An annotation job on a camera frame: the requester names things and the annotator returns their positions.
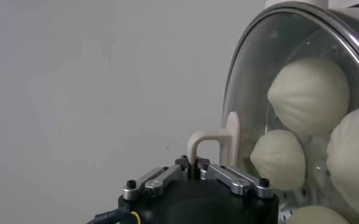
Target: screw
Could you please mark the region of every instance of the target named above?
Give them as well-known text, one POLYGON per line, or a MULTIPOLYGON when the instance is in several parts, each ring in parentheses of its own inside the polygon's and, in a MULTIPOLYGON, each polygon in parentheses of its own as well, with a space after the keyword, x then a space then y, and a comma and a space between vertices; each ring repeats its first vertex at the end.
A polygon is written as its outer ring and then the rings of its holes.
POLYGON ((261 179, 259 180, 259 185, 260 185, 261 187, 269 187, 269 186, 270 186, 270 181, 269 181, 269 179, 267 179, 267 178, 261 178, 261 179))
POLYGON ((202 169, 203 169, 203 170, 208 170, 208 166, 209 166, 208 164, 204 163, 204 164, 202 165, 202 169))
POLYGON ((135 189, 136 188, 136 181, 135 180, 128 180, 126 181, 126 187, 128 189, 135 189))

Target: white wall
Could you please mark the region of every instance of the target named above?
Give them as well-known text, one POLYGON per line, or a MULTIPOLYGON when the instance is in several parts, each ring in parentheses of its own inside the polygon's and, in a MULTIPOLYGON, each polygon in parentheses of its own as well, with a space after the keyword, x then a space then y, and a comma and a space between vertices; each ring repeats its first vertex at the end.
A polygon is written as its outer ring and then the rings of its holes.
POLYGON ((0 224, 85 223, 220 126, 231 56, 263 4, 0 1, 0 224))

